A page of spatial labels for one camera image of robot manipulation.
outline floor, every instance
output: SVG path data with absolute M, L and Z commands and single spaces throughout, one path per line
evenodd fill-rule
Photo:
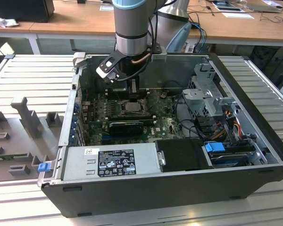
M 29 41 L 22 38 L 0 38 L 0 48 L 8 43 L 14 50 L 15 54 L 33 54 Z M 58 39 L 40 39 L 40 46 L 42 54 L 57 55 L 57 54 L 74 54 L 70 48 L 69 40 Z M 92 54 L 105 54 L 110 53 L 114 46 L 114 41 L 106 40 L 75 40 L 76 51 L 82 51 Z M 238 56 L 250 56 L 253 51 L 253 46 L 239 46 L 236 55 Z M 228 56 L 232 55 L 233 45 L 217 45 L 216 53 L 218 55 Z M 269 61 L 266 68 L 263 70 L 264 74 L 270 78 L 275 67 L 279 64 L 283 58 L 283 48 L 280 48 L 275 56 Z M 272 82 L 277 81 L 280 73 L 283 72 L 283 62 L 281 66 L 275 71 L 274 75 L 270 78 Z

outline wire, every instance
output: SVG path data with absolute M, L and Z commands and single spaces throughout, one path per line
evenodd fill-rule
M 279 24 L 279 23 L 281 23 L 281 22 L 283 21 L 283 17 L 274 16 L 274 18 L 276 19 L 276 21 L 274 21 L 274 20 L 272 20 L 272 19 L 270 19 L 270 18 L 264 16 L 264 15 L 263 15 L 263 12 L 262 12 L 262 13 L 261 13 L 261 16 L 260 16 L 260 21 L 262 21 L 262 20 L 269 20 L 269 21 L 271 21 L 271 22 L 273 22 L 273 23 L 276 23 L 276 24 Z
M 238 137 L 240 139 L 242 139 L 242 129 L 241 129 L 241 125 L 239 123 L 237 123 L 236 121 L 233 121 L 234 122 L 234 125 L 237 127 L 237 130 L 238 130 Z
M 192 14 L 192 13 L 195 13 L 195 14 L 196 14 L 197 20 L 198 20 L 198 24 L 193 23 L 193 19 L 192 19 L 191 16 L 190 16 L 190 14 Z M 203 47 L 204 47 L 204 44 L 205 44 L 206 40 L 207 40 L 207 32 L 201 27 L 200 20 L 199 20 L 199 15 L 198 15 L 197 12 L 189 12 L 188 14 L 189 14 L 190 20 L 192 21 L 191 25 L 197 27 L 198 30 L 199 30 L 199 32 L 200 32 L 200 38 L 199 38 L 198 42 L 197 42 L 196 45 L 195 45 L 195 48 L 197 48 L 197 46 L 198 46 L 199 43 L 200 43 L 200 40 L 202 40 L 201 47 L 200 47 L 200 49 L 199 49 L 199 51 L 198 51 L 198 52 L 200 53 L 200 52 L 202 51 Z
M 101 133 L 108 134 L 108 135 L 110 136 L 110 134 L 109 134 L 109 133 L 106 133 L 106 132 L 103 132 L 103 131 L 102 131 Z
M 225 129 L 222 130 L 222 131 L 221 131 L 220 133 L 218 133 L 217 135 L 215 135 L 214 137 L 212 137 L 211 139 L 212 139 L 212 140 L 215 140 L 215 139 L 221 137 L 221 136 L 224 135 L 224 134 L 226 134 L 226 130 L 225 130 Z
M 274 69 L 273 73 L 271 74 L 270 78 L 274 75 L 275 71 L 279 68 L 279 66 L 281 65 L 282 62 L 283 62 L 283 58 L 280 61 L 280 63 L 278 63 L 277 67 L 275 67 L 275 69 Z
M 172 4 L 174 4 L 175 2 L 177 2 L 177 0 L 174 0 L 174 1 L 170 2 L 170 3 L 165 4 L 165 5 L 163 5 L 163 7 L 172 5 Z

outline warning label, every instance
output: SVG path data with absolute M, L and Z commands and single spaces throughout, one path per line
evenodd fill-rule
M 136 174 L 133 149 L 99 152 L 99 177 L 102 178 L 132 174 Z

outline cable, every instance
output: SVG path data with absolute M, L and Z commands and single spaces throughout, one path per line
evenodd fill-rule
M 192 19 L 191 16 L 190 16 L 191 13 L 195 13 L 195 12 L 190 12 L 190 13 L 189 13 L 189 18 L 193 21 L 193 19 Z M 199 24 L 199 25 L 197 25 L 197 24 L 195 24 L 195 23 L 191 23 L 191 25 L 197 27 L 198 30 L 199 30 L 199 32 L 200 32 L 200 38 L 199 38 L 198 42 L 197 42 L 196 45 L 195 45 L 195 48 L 197 48 L 197 46 L 198 46 L 199 43 L 200 43 L 200 40 L 202 39 L 202 45 L 201 45 L 201 47 L 200 47 L 200 49 L 199 49 L 199 51 L 198 51 L 198 52 L 200 53 L 200 52 L 202 51 L 203 47 L 204 47 L 204 44 L 205 44 L 206 40 L 207 40 L 207 32 L 206 32 L 204 29 L 201 28 L 200 20 L 199 20 L 199 15 L 198 15 L 197 13 L 195 13 L 195 14 L 196 14 L 196 16 L 197 16 L 197 20 L 198 20 L 198 24 Z
M 270 75 L 270 78 L 274 75 L 275 71 L 279 68 L 279 66 L 281 65 L 282 62 L 283 62 L 283 58 L 282 58 L 282 60 L 280 61 L 280 63 L 278 63 L 277 67 L 275 67 L 273 73 Z
M 174 1 L 170 2 L 170 3 L 165 4 L 165 5 L 163 5 L 163 7 L 172 5 L 172 4 L 174 4 L 175 2 L 177 2 L 177 0 L 174 0 Z
M 272 19 L 270 19 L 270 18 L 264 16 L 264 15 L 263 15 L 263 12 L 262 12 L 262 13 L 261 13 L 261 16 L 260 16 L 260 21 L 262 21 L 262 20 L 269 20 L 269 21 L 271 21 L 271 22 L 273 22 L 273 23 L 276 23 L 276 24 L 279 24 L 279 23 L 281 23 L 281 22 L 283 21 L 283 17 L 274 16 L 274 18 L 276 19 L 276 21 L 274 21 L 274 20 L 272 20 Z

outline blue release tab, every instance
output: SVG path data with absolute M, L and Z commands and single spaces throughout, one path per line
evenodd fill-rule
M 141 6 L 146 0 L 112 0 L 113 5 L 120 9 L 133 9 Z
M 40 163 L 38 167 L 39 172 L 50 172 L 51 163 Z
M 207 145 L 205 145 L 205 148 L 207 150 L 207 152 L 224 152 L 225 151 L 225 147 L 223 146 L 222 143 L 208 143 Z

